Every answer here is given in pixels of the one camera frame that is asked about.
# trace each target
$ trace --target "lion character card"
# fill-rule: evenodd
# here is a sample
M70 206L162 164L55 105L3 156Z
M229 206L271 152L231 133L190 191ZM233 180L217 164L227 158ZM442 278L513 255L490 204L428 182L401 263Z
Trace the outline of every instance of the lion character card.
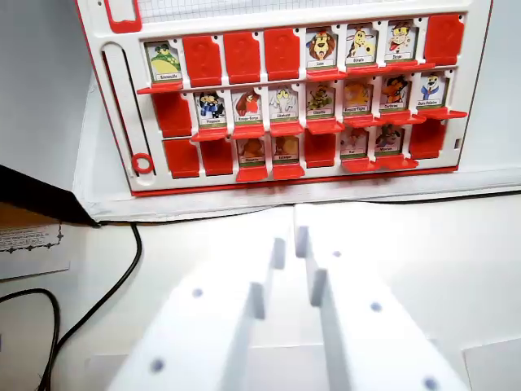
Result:
M194 93L200 128L220 128L226 125L225 100L216 91Z
M407 61L414 58L418 28L412 20L394 20L387 27L385 56L388 63Z
M335 115L335 88L326 83L309 83L306 90L307 118L328 118Z
M264 140L260 138L242 138L237 140L237 150L239 167L255 167L265 164Z
M423 73L420 78L421 97L416 108L442 108L447 95L447 78L435 73Z
M376 144L374 145L375 156L389 156L401 154L404 130L399 126L384 125L378 129Z
M236 125L262 123L261 96L253 89L231 93Z
M367 156L367 132L360 128L347 128L340 134L340 159Z
M374 64L376 34L371 24L350 24L348 26L348 47L345 58L348 67Z
M177 49L168 41L145 43L147 62L153 81L172 81L182 79L181 65Z
M392 76L382 80L380 95L381 112L397 112L407 108L409 100L410 81L405 75Z
M338 36L331 28L320 27L306 31L306 68L324 69L336 66Z
M296 136L279 136L272 139L274 165L299 162L299 139Z
M363 116L371 113L373 86L365 80L346 81L344 85L344 116Z
M299 119L298 94L291 86L270 87L268 96L271 122L297 121Z

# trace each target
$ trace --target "gray dot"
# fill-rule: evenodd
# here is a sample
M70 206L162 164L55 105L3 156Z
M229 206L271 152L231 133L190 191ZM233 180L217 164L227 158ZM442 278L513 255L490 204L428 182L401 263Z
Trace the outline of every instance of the gray dot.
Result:
M197 298L197 297L201 297L203 295L203 289L194 289L194 291L192 292L192 296Z
M436 380L434 380L432 378L426 378L423 383L425 384L426 389L430 389L430 390L438 389L438 383L436 383Z
M373 304L371 304L371 309L374 312L381 312L382 311L382 305L380 305L380 303L375 301Z
M161 360L159 358L152 361L152 364L150 365L150 369L154 373L163 371L163 368L164 368L164 362L163 362L163 360Z

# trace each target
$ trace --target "red flip-up tile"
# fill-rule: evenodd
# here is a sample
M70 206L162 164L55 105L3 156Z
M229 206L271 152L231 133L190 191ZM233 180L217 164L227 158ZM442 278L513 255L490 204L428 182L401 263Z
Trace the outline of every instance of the red flip-up tile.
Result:
M204 141L200 144L203 166L207 175L228 175L233 173L231 144L224 139Z
M241 167L237 173L236 182L257 182L268 177L265 165L257 167Z
M447 108L424 108L418 110L422 116L433 120L450 120L452 118L465 118L466 112L458 112L456 110L448 110Z
M264 136L264 126L258 125L239 125L235 126L234 133L231 138L239 140L241 138L259 138Z
M304 128L298 121L288 122L272 122L269 131L275 137L278 136L296 136L304 132Z
M338 80L345 77L346 73L339 71L337 68L307 71L307 78L309 81Z
M304 137L304 157L309 169L316 167L331 167L335 164L334 134L311 134L308 131Z
M191 140L197 143L201 141L214 141L225 138L227 134L228 128L199 128L199 132L195 136L192 136Z
M465 25L459 20L459 14L430 16L423 52L427 62L455 65L462 49L464 29Z
M387 64L385 67L385 73L395 72L412 72L412 71L424 71L427 69L433 69L436 66L435 63L426 62L424 64L418 64L417 60L404 61L401 63Z
M342 160L342 166L347 171L354 174L376 171L380 168L376 162L369 160L369 157Z
M224 35L226 70L230 84L261 81L259 42L251 32Z
M428 119L413 126L409 152L413 159L435 159L440 155L447 125L441 121Z
M269 81L299 78L300 39L293 29L265 30L264 48Z
M188 101L180 93L154 94L152 102L163 137L191 135L192 121Z
M377 157L376 164L382 169L414 169L418 167L416 160L405 159L402 154Z
M304 169L299 163L290 165L274 165L274 179L276 181L285 179L298 179L304 176Z
M192 87L219 86L221 84L221 54L210 36L184 37L186 68Z
M344 124L353 128L367 128L369 126L381 126L385 124L385 121L375 118L372 114L367 114L365 116L346 116Z
M427 118L418 114L411 114L409 110L402 112L382 112L380 113L380 120L384 124L392 125L414 125L425 122Z
M344 130L344 126L335 118L321 118L318 120L308 120L306 123L311 134L329 134L340 133Z
M173 178L193 178L199 176L197 147L187 138L164 140L164 153Z
M155 83L152 87L138 90L138 94L161 94L179 90L182 90L182 81L172 81L170 83Z

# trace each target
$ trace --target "white wall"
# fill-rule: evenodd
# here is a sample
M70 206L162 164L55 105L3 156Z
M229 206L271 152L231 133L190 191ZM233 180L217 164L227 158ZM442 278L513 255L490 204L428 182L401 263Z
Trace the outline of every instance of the white wall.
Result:
M90 59L73 0L0 3L0 165L72 190Z

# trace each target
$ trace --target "red plastic ledge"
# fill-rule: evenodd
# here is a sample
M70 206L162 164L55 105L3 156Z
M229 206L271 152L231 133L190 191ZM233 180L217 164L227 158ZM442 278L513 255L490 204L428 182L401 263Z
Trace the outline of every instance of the red plastic ledge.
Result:
M154 84L150 87L138 90L138 94L161 94L164 92L176 92L182 90L182 81L173 81L170 83Z
M266 179L268 170L265 165L257 167L241 167L237 173L236 182L256 182Z

